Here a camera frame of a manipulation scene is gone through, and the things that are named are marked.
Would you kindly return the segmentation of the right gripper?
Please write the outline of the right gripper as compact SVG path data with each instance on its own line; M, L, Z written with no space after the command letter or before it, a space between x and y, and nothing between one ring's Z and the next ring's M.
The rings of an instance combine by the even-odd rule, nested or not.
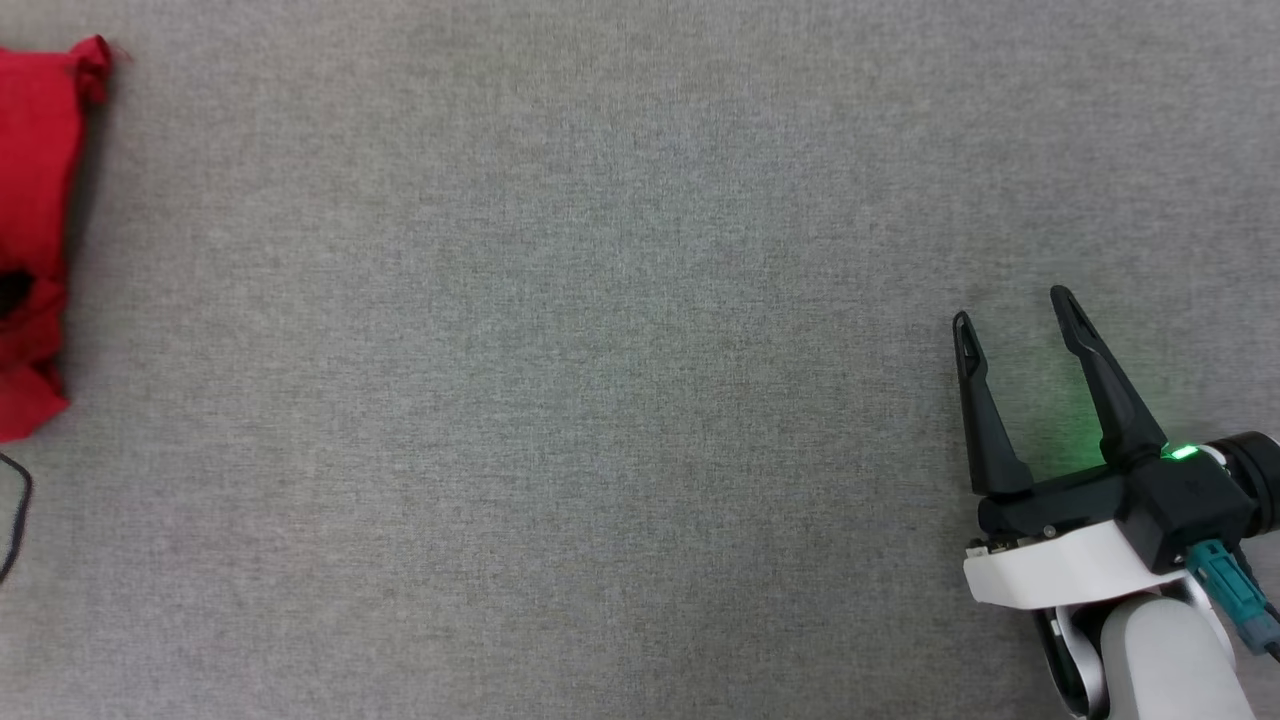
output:
M1204 445L1169 439L1084 307L1065 286L1050 299L1079 360L1107 465L1032 487L988 384L973 320L952 320L972 492L983 536L963 573L972 597L1006 609L1105 603L1179 582L1194 544L1280 532L1280 441L1245 432Z

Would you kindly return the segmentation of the red basketball jersey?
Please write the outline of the red basketball jersey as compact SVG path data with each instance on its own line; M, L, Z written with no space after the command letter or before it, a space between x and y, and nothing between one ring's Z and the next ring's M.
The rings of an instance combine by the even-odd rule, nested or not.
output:
M0 445L31 437L69 401L55 360L69 296L67 219L86 117L108 97L113 50L100 35L63 53L0 47L0 278L28 277L0 302Z

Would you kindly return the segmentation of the grey fabric sofa seat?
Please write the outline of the grey fabric sofa seat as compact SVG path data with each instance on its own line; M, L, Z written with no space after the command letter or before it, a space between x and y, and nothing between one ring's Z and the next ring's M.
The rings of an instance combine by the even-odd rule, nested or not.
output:
M1280 438L1280 0L0 0L100 35L0 720L1066 720L951 322Z

